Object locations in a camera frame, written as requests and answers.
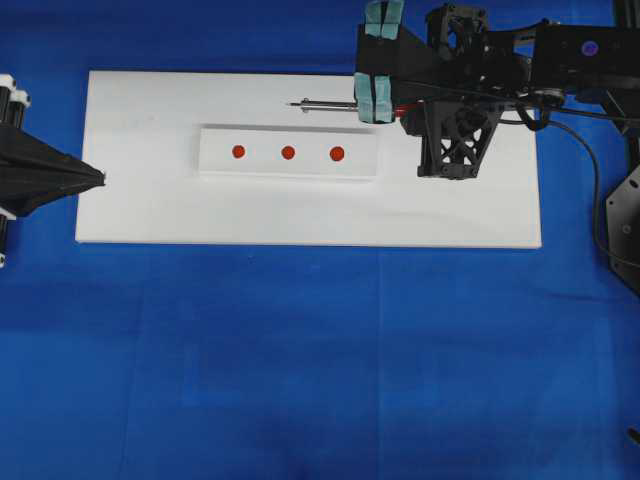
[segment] blue fabric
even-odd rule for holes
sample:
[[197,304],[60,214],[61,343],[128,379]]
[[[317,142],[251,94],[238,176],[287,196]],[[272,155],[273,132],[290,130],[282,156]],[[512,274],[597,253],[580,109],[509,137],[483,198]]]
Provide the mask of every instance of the blue fabric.
[[353,75],[353,83],[358,103],[358,118],[361,122],[374,123],[371,77],[366,73],[356,72]]
[[[483,5],[495,28],[612,21],[602,0]],[[351,75],[363,6],[6,0],[1,70],[26,129],[80,155],[89,69]],[[570,124],[612,187],[622,139]],[[538,251],[78,245],[75,199],[19,222],[0,478],[639,478],[639,302],[591,242],[588,159],[537,138]]]
[[[387,5],[382,18],[382,5]],[[365,33],[375,37],[395,40],[398,37],[398,27],[402,21],[404,0],[375,0],[365,8]]]
[[381,75],[375,78],[376,85],[376,120],[391,123],[393,105],[391,104],[391,79]]

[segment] metal rod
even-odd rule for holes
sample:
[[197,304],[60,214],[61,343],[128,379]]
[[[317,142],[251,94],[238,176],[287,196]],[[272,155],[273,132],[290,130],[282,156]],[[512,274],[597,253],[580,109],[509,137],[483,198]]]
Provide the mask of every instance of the metal rod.
[[304,112],[347,112],[354,113],[358,111],[358,104],[355,102],[328,102],[316,101],[305,98],[300,102],[287,103],[290,107],[300,107]]

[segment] black mount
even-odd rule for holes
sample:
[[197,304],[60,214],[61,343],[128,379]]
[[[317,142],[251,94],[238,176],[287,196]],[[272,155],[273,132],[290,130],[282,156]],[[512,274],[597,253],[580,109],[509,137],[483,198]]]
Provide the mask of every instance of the black mount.
[[[640,28],[640,0],[615,1],[616,24],[629,29]],[[640,116],[640,100],[630,91],[615,92],[604,105],[608,113]],[[609,248],[617,256],[640,264],[640,143],[637,129],[630,131],[624,123],[616,124],[627,136],[629,176],[607,198],[607,230]],[[611,270],[629,288],[640,295],[640,269],[625,265],[615,259]],[[635,441],[640,436],[635,432]]]
[[[0,208],[24,217],[60,198],[104,185],[104,174],[22,131],[29,95],[0,75]],[[8,218],[0,213],[0,268],[5,263]]]

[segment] white board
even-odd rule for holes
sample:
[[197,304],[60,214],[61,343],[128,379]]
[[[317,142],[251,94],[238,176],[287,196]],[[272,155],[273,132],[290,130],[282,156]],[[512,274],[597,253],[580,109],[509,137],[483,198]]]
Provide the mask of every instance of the white board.
[[[365,125],[355,114],[305,114],[285,105],[305,97],[349,101],[352,92],[346,76],[92,72],[83,160],[106,172],[107,186],[81,195],[76,239],[541,246],[534,135],[500,126],[477,179],[417,178],[420,140],[398,123]],[[366,152],[354,160],[352,175],[328,174],[322,169],[333,168],[329,162],[283,171],[294,164],[275,162],[281,159],[273,151],[251,168],[228,171],[215,155],[220,148],[228,157],[235,143],[225,130],[245,132],[256,145],[266,141],[259,132],[265,138],[273,131],[311,132],[311,143],[324,145],[316,157],[322,162],[329,145],[346,143],[339,135],[372,142],[358,147]],[[242,142],[253,147],[249,137]],[[270,159],[271,172],[265,170]]]

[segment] black bracket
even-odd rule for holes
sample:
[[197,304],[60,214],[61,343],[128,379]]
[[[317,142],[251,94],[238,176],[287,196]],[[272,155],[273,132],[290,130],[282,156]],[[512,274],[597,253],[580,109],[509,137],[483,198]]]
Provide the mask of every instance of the black bracket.
[[407,134],[422,137],[418,176],[477,177],[502,111],[497,106],[435,101],[405,115],[401,123]]
[[[607,198],[609,248],[617,256],[640,264],[640,167]],[[640,268],[611,260],[611,268],[640,295]]]

